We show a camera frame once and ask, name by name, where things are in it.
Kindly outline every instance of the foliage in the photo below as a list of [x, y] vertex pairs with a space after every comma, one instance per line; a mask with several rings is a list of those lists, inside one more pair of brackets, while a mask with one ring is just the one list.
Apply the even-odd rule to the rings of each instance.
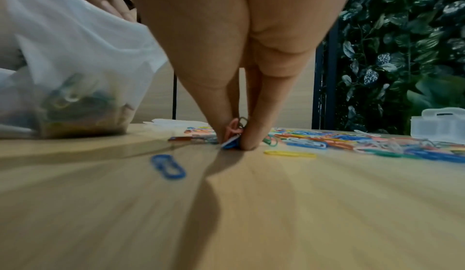
[[465, 0], [349, 0], [339, 18], [336, 126], [409, 133], [465, 108]]

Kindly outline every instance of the black vertical line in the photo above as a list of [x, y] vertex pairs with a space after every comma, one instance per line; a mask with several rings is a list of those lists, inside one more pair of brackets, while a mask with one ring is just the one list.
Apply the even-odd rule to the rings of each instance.
[[320, 44], [315, 53], [315, 81], [313, 83], [313, 107], [311, 115], [311, 128], [321, 129], [321, 86], [323, 71], [323, 51], [325, 46]]
[[177, 104], [177, 92], [178, 92], [178, 78], [176, 73], [174, 73], [173, 78], [173, 120], [176, 120], [176, 104]]
[[325, 126], [326, 130], [334, 130], [336, 116], [336, 79], [338, 65], [338, 21], [329, 31], [327, 51]]

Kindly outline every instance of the beige wall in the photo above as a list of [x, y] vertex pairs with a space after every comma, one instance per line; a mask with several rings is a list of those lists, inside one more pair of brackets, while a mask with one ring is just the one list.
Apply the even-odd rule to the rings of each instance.
[[[311, 128], [313, 103], [314, 56], [300, 75], [276, 122], [278, 127]], [[177, 112], [179, 120], [206, 121], [199, 107], [184, 87], [178, 82]], [[245, 77], [240, 71], [240, 113], [247, 116]], [[155, 75], [152, 85], [142, 101], [133, 122], [150, 121], [155, 118], [170, 119], [172, 115], [173, 69], [166, 63]]]

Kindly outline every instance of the tabletop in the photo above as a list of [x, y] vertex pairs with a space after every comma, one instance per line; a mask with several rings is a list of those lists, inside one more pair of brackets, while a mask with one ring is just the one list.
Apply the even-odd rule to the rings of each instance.
[[[287, 158], [114, 137], [0, 141], [10, 269], [450, 270], [465, 265], [465, 165], [326, 150]], [[151, 165], [173, 155], [186, 177]]]

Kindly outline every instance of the translucent bag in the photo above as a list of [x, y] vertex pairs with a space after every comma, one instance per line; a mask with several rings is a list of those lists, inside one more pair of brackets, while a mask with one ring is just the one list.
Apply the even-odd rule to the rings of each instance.
[[5, 97], [24, 98], [19, 112], [0, 113], [0, 136], [14, 127], [40, 138], [125, 132], [167, 61], [148, 28], [84, 0], [6, 2], [27, 69], [12, 75], [20, 74], [21, 82], [7, 79], [10, 87], [0, 81], [2, 104]]

